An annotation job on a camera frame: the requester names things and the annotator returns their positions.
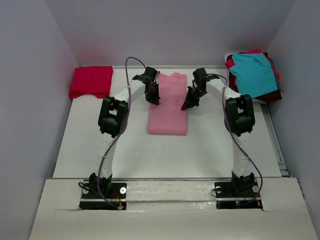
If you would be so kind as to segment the pink t shirt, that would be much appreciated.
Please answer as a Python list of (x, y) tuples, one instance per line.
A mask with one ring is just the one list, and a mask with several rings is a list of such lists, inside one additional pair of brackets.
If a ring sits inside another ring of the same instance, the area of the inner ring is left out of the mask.
[(181, 110), (187, 95), (187, 75), (174, 72), (160, 74), (159, 104), (152, 104), (148, 112), (147, 132), (150, 135), (186, 136), (188, 112)]

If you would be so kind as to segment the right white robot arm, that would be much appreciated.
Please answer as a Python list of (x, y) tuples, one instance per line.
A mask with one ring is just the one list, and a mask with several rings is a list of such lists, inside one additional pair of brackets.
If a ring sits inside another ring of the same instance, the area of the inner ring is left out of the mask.
[(241, 95), (222, 81), (222, 75), (209, 74), (205, 68), (193, 73), (192, 85), (187, 93), (181, 110), (199, 106), (200, 98), (210, 94), (220, 101), (224, 115), (224, 125), (231, 136), (233, 167), (231, 180), (215, 183), (213, 191), (217, 198), (245, 198), (250, 192), (258, 191), (254, 169), (256, 165), (247, 153), (250, 133), (256, 123), (253, 101), (250, 95)]

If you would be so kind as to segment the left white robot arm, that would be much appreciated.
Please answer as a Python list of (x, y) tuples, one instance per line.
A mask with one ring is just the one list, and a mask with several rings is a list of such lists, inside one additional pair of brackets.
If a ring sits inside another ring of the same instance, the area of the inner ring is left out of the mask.
[(89, 186), (102, 199), (107, 198), (112, 188), (112, 165), (116, 145), (128, 125), (131, 104), (142, 95), (148, 103), (160, 104), (157, 82), (159, 73), (156, 69), (147, 66), (144, 73), (127, 80), (125, 89), (114, 96), (106, 96), (102, 100), (98, 117), (102, 141), (101, 161), (89, 177)]

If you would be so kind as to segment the magenta t shirt in pile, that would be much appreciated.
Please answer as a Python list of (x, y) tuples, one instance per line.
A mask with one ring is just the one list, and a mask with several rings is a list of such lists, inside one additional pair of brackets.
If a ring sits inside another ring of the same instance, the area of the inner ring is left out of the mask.
[[(262, 51), (260, 49), (253, 49), (245, 52), (240, 52), (240, 54), (260, 54)], [(234, 60), (232, 59), (232, 55), (234, 53), (226, 53), (224, 56), (224, 62), (226, 69), (229, 71), (231, 67), (235, 66)]]

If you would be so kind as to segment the folded red t shirt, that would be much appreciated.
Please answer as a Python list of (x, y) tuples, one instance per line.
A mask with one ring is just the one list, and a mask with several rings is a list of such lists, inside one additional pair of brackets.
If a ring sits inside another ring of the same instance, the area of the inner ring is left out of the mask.
[(92, 95), (103, 99), (109, 96), (113, 72), (112, 66), (77, 67), (69, 89), (69, 98), (76, 99), (84, 95)]

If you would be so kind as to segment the teal t shirt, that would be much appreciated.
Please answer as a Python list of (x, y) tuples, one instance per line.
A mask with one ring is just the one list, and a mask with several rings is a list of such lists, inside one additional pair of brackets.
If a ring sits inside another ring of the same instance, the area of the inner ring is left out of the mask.
[(278, 90), (271, 62), (264, 53), (234, 53), (229, 72), (235, 76), (235, 84), (242, 95), (261, 97)]

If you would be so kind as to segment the dark maroon t shirt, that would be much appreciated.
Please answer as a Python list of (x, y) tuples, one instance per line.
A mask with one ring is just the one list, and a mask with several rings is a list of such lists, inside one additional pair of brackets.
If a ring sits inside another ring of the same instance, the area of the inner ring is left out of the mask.
[[(273, 60), (269, 57), (268, 52), (262, 52), (262, 53), (270, 62), (273, 73), (275, 74), (275, 80), (276, 80), (278, 89), (268, 94), (255, 97), (253, 102), (260, 103), (260, 104), (268, 104), (268, 103), (272, 103), (282, 99), (281, 91), (279, 89), (279, 86), (280, 86), (279, 80), (281, 80), (281, 78), (280, 78), (280, 74), (277, 73), (276, 71)], [(229, 87), (238, 93), (239, 91), (236, 84), (236, 77), (230, 72), (230, 70), (228, 70), (228, 80), (229, 80), (229, 84), (228, 84)]]

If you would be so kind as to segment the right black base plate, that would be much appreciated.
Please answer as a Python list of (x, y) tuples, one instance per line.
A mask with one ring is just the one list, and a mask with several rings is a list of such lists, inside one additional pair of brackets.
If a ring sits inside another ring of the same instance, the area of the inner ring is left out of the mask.
[(216, 199), (218, 210), (236, 209), (263, 209), (261, 196), (258, 193), (258, 183), (247, 186), (242, 190), (232, 189), (230, 181), (218, 181), (214, 183), (214, 188), (210, 194)]

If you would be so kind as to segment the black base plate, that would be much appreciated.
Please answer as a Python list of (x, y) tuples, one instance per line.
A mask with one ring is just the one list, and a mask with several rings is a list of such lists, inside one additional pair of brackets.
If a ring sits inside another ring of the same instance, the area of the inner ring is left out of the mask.
[(247, 186), (242, 190), (232, 189), (230, 181), (218, 181), (214, 183), (214, 188), (210, 194), (216, 199), (218, 210), (236, 209), (263, 209), (261, 196), (258, 193), (258, 183)]
[(108, 193), (101, 197), (98, 189), (90, 186), (88, 181), (79, 182), (81, 188), (81, 197), (79, 208), (81, 210), (107, 210), (124, 211), (127, 209), (127, 183), (113, 182)]

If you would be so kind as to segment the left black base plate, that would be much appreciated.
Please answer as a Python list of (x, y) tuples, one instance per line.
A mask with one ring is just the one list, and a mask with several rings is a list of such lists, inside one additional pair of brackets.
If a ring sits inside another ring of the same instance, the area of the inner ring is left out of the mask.
[(108, 193), (101, 197), (98, 189), (90, 186), (88, 181), (79, 182), (81, 188), (81, 197), (79, 208), (81, 210), (107, 210), (124, 211), (127, 209), (127, 183), (113, 182)]

